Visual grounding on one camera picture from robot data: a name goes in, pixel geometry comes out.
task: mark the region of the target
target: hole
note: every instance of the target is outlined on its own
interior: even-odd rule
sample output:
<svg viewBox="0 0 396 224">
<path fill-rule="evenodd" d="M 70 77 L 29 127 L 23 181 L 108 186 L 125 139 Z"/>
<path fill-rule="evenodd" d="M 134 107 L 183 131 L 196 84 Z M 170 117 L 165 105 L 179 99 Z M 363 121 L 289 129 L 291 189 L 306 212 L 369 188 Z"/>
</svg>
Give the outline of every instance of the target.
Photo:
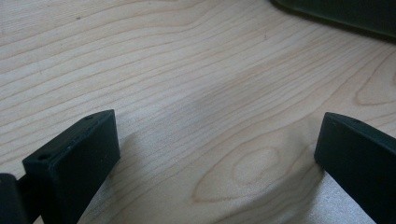
<svg viewBox="0 0 396 224">
<path fill-rule="evenodd" d="M 43 155 L 41 155 L 41 156 L 38 157 L 38 159 L 39 159 L 40 161 L 45 161 L 45 160 L 47 160 L 47 159 L 49 159 L 49 158 L 50 158 L 50 154 L 43 154 Z"/>
</svg>

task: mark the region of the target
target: wooden surface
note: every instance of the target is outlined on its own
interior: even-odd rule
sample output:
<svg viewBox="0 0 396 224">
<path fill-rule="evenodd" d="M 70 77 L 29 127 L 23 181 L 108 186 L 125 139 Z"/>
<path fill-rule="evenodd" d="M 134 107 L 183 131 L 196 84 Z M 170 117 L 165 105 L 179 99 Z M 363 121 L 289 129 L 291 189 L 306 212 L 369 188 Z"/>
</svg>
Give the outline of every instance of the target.
<svg viewBox="0 0 396 224">
<path fill-rule="evenodd" d="M 80 223 L 372 222 L 313 151 L 326 111 L 396 135 L 395 45 L 266 0 L 5 0 L 0 25 L 1 172 L 116 110 Z"/>
</svg>

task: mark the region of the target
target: screw hole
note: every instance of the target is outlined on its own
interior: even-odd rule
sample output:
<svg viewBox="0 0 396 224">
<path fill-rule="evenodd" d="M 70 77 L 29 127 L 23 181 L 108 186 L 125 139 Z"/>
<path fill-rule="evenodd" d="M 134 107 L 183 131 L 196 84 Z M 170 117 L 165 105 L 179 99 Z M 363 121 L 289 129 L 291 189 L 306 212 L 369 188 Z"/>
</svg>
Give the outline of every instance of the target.
<svg viewBox="0 0 396 224">
<path fill-rule="evenodd" d="M 43 154 L 43 155 L 41 155 L 41 156 L 38 157 L 38 159 L 39 159 L 40 161 L 46 161 L 46 160 L 49 159 L 49 158 L 50 158 L 50 154 Z"/>
</svg>

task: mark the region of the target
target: wood grain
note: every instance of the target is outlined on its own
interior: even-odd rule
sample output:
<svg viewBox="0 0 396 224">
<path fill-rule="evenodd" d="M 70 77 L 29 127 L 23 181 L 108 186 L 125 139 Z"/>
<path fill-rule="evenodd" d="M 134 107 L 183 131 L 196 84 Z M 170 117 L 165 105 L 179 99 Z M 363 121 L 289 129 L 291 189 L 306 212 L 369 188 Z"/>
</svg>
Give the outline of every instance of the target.
<svg viewBox="0 0 396 224">
<path fill-rule="evenodd" d="M 116 110 L 80 223 L 372 223 L 313 151 L 326 111 L 396 135 L 395 45 L 266 0 L 6 0 L 0 25 L 1 172 Z"/>
</svg>

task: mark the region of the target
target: black object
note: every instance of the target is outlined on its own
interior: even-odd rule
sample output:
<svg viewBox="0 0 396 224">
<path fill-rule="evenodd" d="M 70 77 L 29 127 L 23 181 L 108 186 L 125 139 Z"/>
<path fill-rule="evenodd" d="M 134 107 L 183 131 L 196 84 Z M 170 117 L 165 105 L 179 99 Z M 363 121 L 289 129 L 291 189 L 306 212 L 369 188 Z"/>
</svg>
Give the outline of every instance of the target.
<svg viewBox="0 0 396 224">
<path fill-rule="evenodd" d="M 396 139 L 326 113 L 315 160 L 376 223 L 396 223 Z"/>
<path fill-rule="evenodd" d="M 20 180 L 0 174 L 0 223 L 77 223 L 119 159 L 114 110 L 81 119 L 24 159 Z"/>
<path fill-rule="evenodd" d="M 275 0 L 283 7 L 396 37 L 395 0 Z"/>
</svg>

